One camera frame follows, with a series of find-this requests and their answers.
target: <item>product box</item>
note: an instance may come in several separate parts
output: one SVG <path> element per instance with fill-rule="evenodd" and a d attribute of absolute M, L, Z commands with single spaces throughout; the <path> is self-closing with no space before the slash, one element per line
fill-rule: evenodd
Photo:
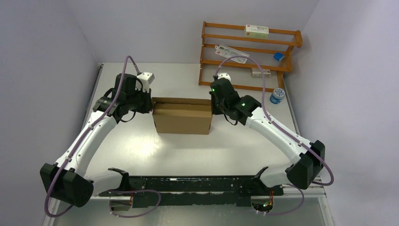
<path fill-rule="evenodd" d="M 236 49 L 230 48 L 228 46 L 224 46 L 224 45 L 219 45 L 219 46 L 215 46 L 216 49 L 216 54 L 225 57 L 225 58 L 229 58 L 229 57 L 235 57 L 235 56 L 246 56 L 249 57 L 249 54 L 243 53 L 241 51 L 238 51 Z M 231 59 L 232 61 L 235 61 L 237 63 L 240 64 L 245 64 L 245 62 L 247 61 L 246 58 L 241 58 L 241 57 L 237 57 L 237 58 L 233 58 Z"/>
<path fill-rule="evenodd" d="M 268 27 L 249 25 L 249 24 L 245 26 L 245 37 L 256 38 L 256 39 L 267 39 L 268 36 L 269 36 Z"/>
<path fill-rule="evenodd" d="M 263 74 L 267 78 L 271 77 L 271 71 L 269 69 L 262 69 L 262 70 L 263 70 Z M 261 71 L 259 70 L 259 68 L 252 68 L 251 76 L 254 78 L 262 78 L 262 74 L 261 74 Z"/>
<path fill-rule="evenodd" d="M 209 134 L 211 100 L 154 97 L 152 101 L 152 117 L 158 133 Z"/>

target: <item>box flap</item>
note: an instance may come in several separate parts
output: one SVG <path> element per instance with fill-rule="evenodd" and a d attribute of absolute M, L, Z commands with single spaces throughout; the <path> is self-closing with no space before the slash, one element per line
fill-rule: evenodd
<path fill-rule="evenodd" d="M 153 97 L 152 101 L 154 104 L 211 105 L 211 100 L 207 99 Z"/>
<path fill-rule="evenodd" d="M 152 114 L 212 118 L 212 109 L 209 105 L 160 104 L 157 102 Z"/>

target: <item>wooden rack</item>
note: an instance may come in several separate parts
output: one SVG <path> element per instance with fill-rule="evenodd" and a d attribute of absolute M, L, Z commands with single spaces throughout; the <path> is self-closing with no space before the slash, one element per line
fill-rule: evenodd
<path fill-rule="evenodd" d="M 238 46 L 229 46 L 239 51 L 243 52 L 255 52 L 255 53 L 262 53 L 262 54 L 269 54 L 269 56 L 274 55 L 277 52 L 280 52 L 285 55 L 284 59 L 280 62 L 278 66 L 272 65 L 261 65 L 263 69 L 269 69 L 271 71 L 277 72 L 277 79 L 278 85 L 280 88 L 284 88 L 283 83 L 283 73 L 292 71 L 292 60 L 291 60 L 291 53 L 294 47 L 300 48 L 302 46 L 302 35 L 300 31 L 286 31 L 286 30 L 279 30 L 279 29 L 271 29 L 269 28 L 269 33 L 272 34 L 282 34 L 282 35 L 290 35 L 293 36 L 292 41 L 283 41 L 283 40 L 270 40 L 270 39 L 255 39 L 255 38 L 247 38 L 247 37 L 240 37 L 240 36 L 230 36 L 230 35 L 219 35 L 219 34 L 208 34 L 206 33 L 206 27 L 215 27 L 215 28 L 223 28 L 223 29 L 234 29 L 234 30 L 245 30 L 245 26 L 239 25 L 228 25 L 228 24 L 214 24 L 214 23 L 207 23 L 204 21 L 202 26 L 202 48 L 201 48 L 201 57 L 200 57 L 200 73 L 199 73 L 199 81 L 198 84 L 201 86 L 209 86 L 210 82 L 206 82 L 202 80 L 202 68 L 203 65 L 220 65 L 222 61 L 219 60 L 212 60 L 212 59 L 205 59 L 204 58 L 204 49 L 205 48 L 215 48 L 218 44 L 210 44 L 206 43 L 207 38 L 214 38 L 214 39 L 226 39 L 226 40 L 237 40 L 237 41 L 248 41 L 248 42 L 260 42 L 260 43 L 268 43 L 273 45 L 286 45 L 286 51 L 277 51 L 277 50 L 269 50 L 269 49 L 260 49 L 260 48 L 247 48 L 247 47 L 238 47 Z M 230 67 L 241 67 L 241 68 L 256 68 L 255 64 L 247 63 L 247 64 L 240 64 L 236 62 L 226 62 L 225 66 Z M 233 85 L 236 89 L 247 89 L 247 90 L 256 90 L 262 91 L 261 87 L 252 87 L 252 86 L 241 86 L 241 85 Z M 267 88 L 267 92 L 272 92 L 273 89 Z"/>

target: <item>small jar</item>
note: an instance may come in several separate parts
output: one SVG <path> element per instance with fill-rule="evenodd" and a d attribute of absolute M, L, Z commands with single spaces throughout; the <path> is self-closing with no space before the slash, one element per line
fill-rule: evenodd
<path fill-rule="evenodd" d="M 279 104 L 281 100 L 284 98 L 286 92 L 281 88 L 276 88 L 270 95 L 270 102 L 273 104 Z"/>

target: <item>blue object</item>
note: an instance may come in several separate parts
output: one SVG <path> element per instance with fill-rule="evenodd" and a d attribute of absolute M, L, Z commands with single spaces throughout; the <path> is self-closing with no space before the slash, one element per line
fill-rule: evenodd
<path fill-rule="evenodd" d="M 284 59 L 284 54 L 282 54 L 282 53 L 275 53 L 274 54 L 274 59 L 276 59 L 278 62 L 281 62 L 283 59 Z"/>
<path fill-rule="evenodd" d="M 286 94 L 285 91 L 281 88 L 274 89 L 270 95 L 270 102 L 272 102 L 275 105 L 278 105 L 281 102 L 281 100 L 284 98 L 285 94 Z"/>

